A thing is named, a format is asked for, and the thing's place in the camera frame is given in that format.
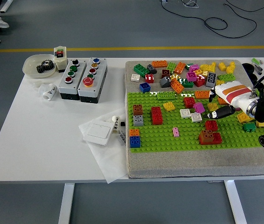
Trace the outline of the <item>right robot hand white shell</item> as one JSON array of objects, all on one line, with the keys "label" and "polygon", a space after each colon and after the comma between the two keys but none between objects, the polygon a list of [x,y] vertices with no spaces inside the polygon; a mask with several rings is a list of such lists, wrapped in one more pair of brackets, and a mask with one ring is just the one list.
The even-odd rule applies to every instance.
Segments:
[{"label": "right robot hand white shell", "polygon": [[236,108],[240,108],[245,114],[254,117],[259,97],[251,96],[251,89],[238,81],[227,82],[217,85],[210,90],[209,102],[218,96],[228,105],[223,106],[216,111],[203,115],[208,119],[221,119],[235,113]]}]

